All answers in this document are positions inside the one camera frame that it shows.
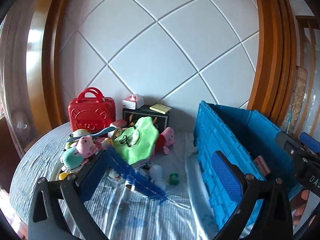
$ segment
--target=red suitcase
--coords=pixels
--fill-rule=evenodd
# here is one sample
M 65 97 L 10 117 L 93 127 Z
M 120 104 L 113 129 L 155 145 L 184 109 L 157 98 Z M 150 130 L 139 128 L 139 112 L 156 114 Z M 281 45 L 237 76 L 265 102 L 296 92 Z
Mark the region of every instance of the red suitcase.
M 95 97 L 87 98 L 86 93 Z M 116 107 L 112 98 L 104 97 L 97 88 L 87 88 L 73 99 L 68 107 L 72 130 L 87 129 L 92 133 L 102 129 L 116 120 Z

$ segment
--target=screw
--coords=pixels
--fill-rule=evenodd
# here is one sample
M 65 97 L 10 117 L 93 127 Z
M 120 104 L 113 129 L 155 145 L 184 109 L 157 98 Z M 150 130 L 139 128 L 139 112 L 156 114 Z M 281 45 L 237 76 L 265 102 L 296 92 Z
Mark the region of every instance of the screw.
M 247 174 L 245 177 L 247 178 L 247 180 L 254 180 L 254 176 L 250 173 Z
M 44 183 L 45 181 L 46 181 L 46 179 L 45 179 L 44 177 L 38 179 L 38 183 L 39 183 L 39 184 L 42 184 L 42 183 Z
M 71 173 L 71 174 L 69 174 L 68 176 L 67 176 L 67 179 L 68 180 L 73 180 L 73 179 L 75 179 L 76 178 L 76 175 L 74 174 L 74 173 Z
M 280 178 L 276 178 L 276 182 L 277 182 L 278 184 L 282 184 L 283 180 L 280 179 Z

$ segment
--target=bed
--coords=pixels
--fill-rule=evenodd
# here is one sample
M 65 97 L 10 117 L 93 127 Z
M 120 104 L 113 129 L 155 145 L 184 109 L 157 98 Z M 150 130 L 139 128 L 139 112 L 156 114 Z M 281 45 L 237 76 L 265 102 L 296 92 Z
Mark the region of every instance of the bed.
M 39 177 L 51 178 L 70 133 L 70 124 L 65 123 L 43 136 L 15 171 L 10 204 L 26 224 L 36 181 Z M 197 179 L 202 180 L 201 173 L 199 176 L 194 170 L 197 160 L 193 157 L 193 134 L 177 131 L 175 140 L 177 143 L 170 147 L 169 155 L 157 154 L 155 163 L 163 167 L 164 179 L 168 179 L 170 173 L 179 174 L 180 184 L 169 185 L 166 189 L 168 198 L 194 208 L 186 210 L 168 202 L 158 206 L 157 202 L 128 191 L 124 184 L 112 182 L 105 175 L 85 206 L 109 239 L 212 239 L 217 233 L 214 214 L 210 208 L 205 208 L 206 202 L 208 205 L 205 192 L 201 201 L 197 199 L 191 203 L 189 198 L 191 194 L 195 199 L 196 187 L 201 185 Z M 60 206 L 71 232 L 81 238 L 64 200 L 60 201 Z

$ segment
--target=yellow notepad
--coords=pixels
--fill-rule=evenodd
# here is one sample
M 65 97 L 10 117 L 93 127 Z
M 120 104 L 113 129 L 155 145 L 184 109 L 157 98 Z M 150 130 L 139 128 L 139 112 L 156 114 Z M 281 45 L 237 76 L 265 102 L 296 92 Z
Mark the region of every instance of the yellow notepad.
M 169 112 L 171 110 L 171 107 L 164 106 L 161 104 L 156 104 L 154 106 L 150 106 L 150 110 L 156 111 L 161 114 L 166 114 L 167 112 Z

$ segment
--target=bag handle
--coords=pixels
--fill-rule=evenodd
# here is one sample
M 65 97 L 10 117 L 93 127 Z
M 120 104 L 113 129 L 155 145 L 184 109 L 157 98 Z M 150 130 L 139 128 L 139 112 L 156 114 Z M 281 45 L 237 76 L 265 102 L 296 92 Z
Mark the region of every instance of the bag handle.
M 94 87 L 86 88 L 85 90 L 83 90 L 83 92 L 84 91 L 88 91 L 89 92 L 89 90 L 92 90 L 92 91 L 96 92 L 99 96 L 103 97 L 101 91 L 99 89 L 97 89 L 97 88 L 94 88 Z
M 91 94 L 95 95 L 95 97 L 96 97 L 96 102 L 97 102 L 97 103 L 100 103 L 100 102 L 103 101 L 103 96 L 102 96 L 102 93 L 101 93 L 101 92 L 100 92 L 100 94 L 98 94 L 97 92 L 95 92 L 95 91 L 93 91 L 93 90 L 85 89 L 85 90 L 83 90 L 83 91 L 80 93 L 80 95 L 77 97 L 76 103 L 80 103 L 81 100 L 86 99 L 86 97 L 85 97 L 85 94 L 86 94 L 86 93 L 91 93 Z

